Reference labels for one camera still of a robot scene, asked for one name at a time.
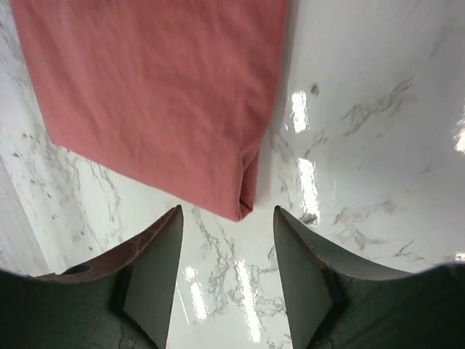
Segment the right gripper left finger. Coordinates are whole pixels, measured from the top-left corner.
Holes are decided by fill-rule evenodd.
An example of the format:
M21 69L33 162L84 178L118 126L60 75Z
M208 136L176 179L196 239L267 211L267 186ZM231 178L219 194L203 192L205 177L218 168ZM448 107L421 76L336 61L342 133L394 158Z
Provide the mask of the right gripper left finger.
M1 272L3 348L165 348L182 208L60 275Z

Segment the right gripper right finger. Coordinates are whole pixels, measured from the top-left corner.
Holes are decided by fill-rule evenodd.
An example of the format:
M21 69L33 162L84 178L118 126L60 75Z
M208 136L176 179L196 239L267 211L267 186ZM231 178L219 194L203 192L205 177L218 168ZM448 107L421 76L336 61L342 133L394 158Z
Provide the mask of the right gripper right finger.
M462 348L464 265L408 273L362 258L274 210L295 348Z

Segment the pink t shirt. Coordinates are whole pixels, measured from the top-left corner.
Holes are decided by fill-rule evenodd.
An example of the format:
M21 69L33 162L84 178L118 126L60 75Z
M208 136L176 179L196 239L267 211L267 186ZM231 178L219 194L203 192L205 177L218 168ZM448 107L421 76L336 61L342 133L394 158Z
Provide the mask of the pink t shirt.
M254 208L287 1L12 1L51 141L233 221Z

